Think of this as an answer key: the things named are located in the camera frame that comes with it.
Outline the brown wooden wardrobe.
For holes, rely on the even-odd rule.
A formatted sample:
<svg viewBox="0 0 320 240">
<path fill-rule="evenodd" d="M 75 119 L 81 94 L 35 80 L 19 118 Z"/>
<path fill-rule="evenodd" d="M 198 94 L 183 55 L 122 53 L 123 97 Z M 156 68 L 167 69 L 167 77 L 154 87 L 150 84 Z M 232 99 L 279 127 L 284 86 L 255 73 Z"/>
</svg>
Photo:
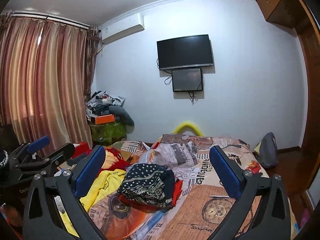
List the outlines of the brown wooden wardrobe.
<svg viewBox="0 0 320 240">
<path fill-rule="evenodd" d="M 319 158 L 319 28 L 304 0 L 255 1 L 263 133 L 276 137 L 275 171 L 295 198 L 309 188 Z"/>
</svg>

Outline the yellow curved pillow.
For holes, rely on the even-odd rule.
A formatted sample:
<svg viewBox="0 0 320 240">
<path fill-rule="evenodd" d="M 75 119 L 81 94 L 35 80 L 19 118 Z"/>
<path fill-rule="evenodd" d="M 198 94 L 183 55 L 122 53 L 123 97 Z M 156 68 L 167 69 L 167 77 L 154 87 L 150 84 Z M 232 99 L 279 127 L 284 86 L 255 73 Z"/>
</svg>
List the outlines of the yellow curved pillow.
<svg viewBox="0 0 320 240">
<path fill-rule="evenodd" d="M 181 133 L 183 131 L 190 130 L 195 136 L 203 137 L 204 133 L 200 128 L 191 121 L 181 122 L 174 130 L 173 133 Z"/>
</svg>

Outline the orange box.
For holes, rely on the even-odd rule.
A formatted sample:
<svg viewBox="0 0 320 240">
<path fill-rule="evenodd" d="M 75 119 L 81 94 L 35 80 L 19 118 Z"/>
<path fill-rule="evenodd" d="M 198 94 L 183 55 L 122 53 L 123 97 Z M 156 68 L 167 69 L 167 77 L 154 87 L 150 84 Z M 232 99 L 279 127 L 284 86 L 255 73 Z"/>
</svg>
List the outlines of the orange box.
<svg viewBox="0 0 320 240">
<path fill-rule="evenodd" d="M 102 124 L 107 124 L 110 122 L 115 122 L 115 117 L 113 114 L 109 115 L 101 115 L 95 118 L 95 124 L 96 125 L 102 125 Z"/>
</svg>

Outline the small black wall monitor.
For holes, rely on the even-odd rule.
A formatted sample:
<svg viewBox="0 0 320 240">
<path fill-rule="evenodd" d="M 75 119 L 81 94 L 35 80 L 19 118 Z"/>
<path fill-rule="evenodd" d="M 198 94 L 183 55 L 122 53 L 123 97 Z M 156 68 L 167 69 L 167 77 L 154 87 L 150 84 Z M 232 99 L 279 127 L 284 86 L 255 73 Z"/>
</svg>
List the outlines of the small black wall monitor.
<svg viewBox="0 0 320 240">
<path fill-rule="evenodd" d="M 172 91 L 203 91 L 203 74 L 201 68 L 177 69 L 172 72 Z"/>
</svg>

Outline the navy patterned shirt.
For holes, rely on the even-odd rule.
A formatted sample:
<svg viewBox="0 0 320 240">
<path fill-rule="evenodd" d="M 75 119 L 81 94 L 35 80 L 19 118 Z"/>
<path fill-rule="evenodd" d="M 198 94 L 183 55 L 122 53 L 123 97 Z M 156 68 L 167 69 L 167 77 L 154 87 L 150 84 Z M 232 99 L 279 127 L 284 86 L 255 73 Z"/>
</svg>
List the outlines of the navy patterned shirt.
<svg viewBox="0 0 320 240">
<path fill-rule="evenodd" d="M 171 207 L 176 179 L 174 172 L 158 164 L 135 164 L 117 192 L 125 199 L 159 208 Z"/>
</svg>

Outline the white air conditioner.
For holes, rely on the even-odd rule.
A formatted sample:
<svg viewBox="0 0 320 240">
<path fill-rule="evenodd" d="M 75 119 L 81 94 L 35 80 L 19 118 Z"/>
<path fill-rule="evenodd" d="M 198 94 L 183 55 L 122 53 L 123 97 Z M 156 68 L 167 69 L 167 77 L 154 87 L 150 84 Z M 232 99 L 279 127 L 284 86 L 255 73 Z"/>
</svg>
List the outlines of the white air conditioner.
<svg viewBox="0 0 320 240">
<path fill-rule="evenodd" d="M 117 21 L 108 22 L 99 27 L 101 44 L 107 45 L 145 29 L 144 17 L 141 13 L 127 16 Z"/>
</svg>

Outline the black wall television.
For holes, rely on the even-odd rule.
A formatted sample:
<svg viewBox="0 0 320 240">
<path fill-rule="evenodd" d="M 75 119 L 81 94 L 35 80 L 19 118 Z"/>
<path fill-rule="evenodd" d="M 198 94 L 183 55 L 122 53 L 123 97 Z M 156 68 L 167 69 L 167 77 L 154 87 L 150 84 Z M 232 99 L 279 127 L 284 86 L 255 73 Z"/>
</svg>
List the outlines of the black wall television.
<svg viewBox="0 0 320 240">
<path fill-rule="evenodd" d="M 160 70 L 214 65 L 209 35 L 193 35 L 157 41 Z"/>
</svg>

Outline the grey bag on floor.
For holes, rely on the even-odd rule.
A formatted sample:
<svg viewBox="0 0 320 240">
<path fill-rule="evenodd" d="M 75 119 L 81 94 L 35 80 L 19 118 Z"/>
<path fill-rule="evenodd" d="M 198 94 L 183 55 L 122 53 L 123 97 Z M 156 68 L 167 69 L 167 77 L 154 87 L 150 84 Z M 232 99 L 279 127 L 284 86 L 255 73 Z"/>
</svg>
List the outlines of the grey bag on floor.
<svg viewBox="0 0 320 240">
<path fill-rule="evenodd" d="M 278 149 L 272 132 L 267 133 L 254 149 L 257 161 L 263 168 L 272 168 L 278 165 Z"/>
</svg>

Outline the red plush toy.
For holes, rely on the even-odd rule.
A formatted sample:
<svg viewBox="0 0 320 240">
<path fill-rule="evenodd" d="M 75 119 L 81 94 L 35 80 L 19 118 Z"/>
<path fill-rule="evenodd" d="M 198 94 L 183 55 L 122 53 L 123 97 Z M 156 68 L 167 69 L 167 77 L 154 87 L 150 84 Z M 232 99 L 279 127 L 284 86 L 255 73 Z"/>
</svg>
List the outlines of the red plush toy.
<svg viewBox="0 0 320 240">
<path fill-rule="evenodd" d="M 132 153 L 127 151 L 118 150 L 113 147 L 105 147 L 105 161 L 101 170 L 126 170 L 130 166 L 130 162 L 128 160 L 131 155 Z"/>
</svg>

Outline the newspaper print bed sheet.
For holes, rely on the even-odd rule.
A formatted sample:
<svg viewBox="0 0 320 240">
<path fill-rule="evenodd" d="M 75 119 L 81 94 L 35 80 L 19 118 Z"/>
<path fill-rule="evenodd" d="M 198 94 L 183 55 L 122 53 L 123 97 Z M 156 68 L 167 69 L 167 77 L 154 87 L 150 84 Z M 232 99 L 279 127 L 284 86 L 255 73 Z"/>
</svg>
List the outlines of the newspaper print bed sheet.
<svg viewBox="0 0 320 240">
<path fill-rule="evenodd" d="M 170 210 L 157 211 L 130 203 L 116 190 L 94 204 L 88 215 L 107 239 L 206 239 L 234 204 L 210 163 L 209 151 L 215 145 L 242 169 L 267 176 L 250 146 L 239 139 L 165 134 L 152 146 L 116 142 L 113 148 L 132 153 L 131 165 L 154 163 L 172 170 L 181 194 Z"/>
</svg>

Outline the yellow printed garment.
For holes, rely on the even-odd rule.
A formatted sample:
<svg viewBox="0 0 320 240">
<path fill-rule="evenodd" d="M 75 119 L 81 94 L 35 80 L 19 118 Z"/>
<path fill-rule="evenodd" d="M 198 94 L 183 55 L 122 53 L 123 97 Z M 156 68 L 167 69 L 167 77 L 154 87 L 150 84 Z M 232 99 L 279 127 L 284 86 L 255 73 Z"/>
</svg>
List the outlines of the yellow printed garment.
<svg viewBox="0 0 320 240">
<path fill-rule="evenodd" d="M 108 194 L 116 191 L 122 183 L 125 174 L 126 171 L 120 169 L 115 169 L 114 171 L 102 170 L 93 182 L 87 195 L 80 198 L 80 203 L 83 205 L 86 212 L 88 212 L 94 204 L 102 200 Z M 67 212 L 65 211 L 60 196 L 57 196 L 54 199 L 58 207 L 60 217 L 62 218 L 67 231 L 70 234 L 78 237 L 79 235 L 75 231 L 73 224 L 71 223 L 71 220 L 68 217 Z"/>
</svg>

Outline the green covered side table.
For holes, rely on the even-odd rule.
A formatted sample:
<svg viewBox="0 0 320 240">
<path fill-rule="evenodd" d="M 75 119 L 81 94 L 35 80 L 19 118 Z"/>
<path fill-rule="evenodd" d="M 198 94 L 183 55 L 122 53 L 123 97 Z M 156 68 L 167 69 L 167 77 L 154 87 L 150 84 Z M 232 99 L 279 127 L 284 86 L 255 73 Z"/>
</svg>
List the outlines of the green covered side table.
<svg viewBox="0 0 320 240">
<path fill-rule="evenodd" d="M 90 125 L 90 129 L 93 142 L 103 146 L 110 146 L 127 138 L 126 126 L 121 121 Z"/>
</svg>

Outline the grey clothes pile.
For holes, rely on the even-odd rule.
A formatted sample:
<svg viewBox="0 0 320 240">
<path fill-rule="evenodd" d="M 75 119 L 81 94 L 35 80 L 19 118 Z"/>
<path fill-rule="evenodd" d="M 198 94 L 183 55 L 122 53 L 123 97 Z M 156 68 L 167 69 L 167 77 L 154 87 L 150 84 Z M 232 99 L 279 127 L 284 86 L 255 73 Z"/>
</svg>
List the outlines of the grey clothes pile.
<svg viewBox="0 0 320 240">
<path fill-rule="evenodd" d="M 89 125 L 95 125 L 95 118 L 101 115 L 113 114 L 115 121 L 121 121 L 126 126 L 133 127 L 134 120 L 124 108 L 126 98 L 114 96 L 105 91 L 95 92 L 86 102 L 86 118 Z"/>
</svg>

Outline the pink striped curtain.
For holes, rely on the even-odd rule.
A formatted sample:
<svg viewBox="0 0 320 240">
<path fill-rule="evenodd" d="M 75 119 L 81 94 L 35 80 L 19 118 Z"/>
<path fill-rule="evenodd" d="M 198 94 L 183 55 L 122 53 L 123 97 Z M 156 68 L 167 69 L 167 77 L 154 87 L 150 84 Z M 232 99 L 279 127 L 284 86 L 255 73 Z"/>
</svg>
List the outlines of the pink striped curtain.
<svg viewBox="0 0 320 240">
<path fill-rule="evenodd" d="M 48 136 L 48 155 L 91 143 L 85 102 L 91 94 L 98 29 L 1 14 L 1 124 L 19 143 Z"/>
</svg>

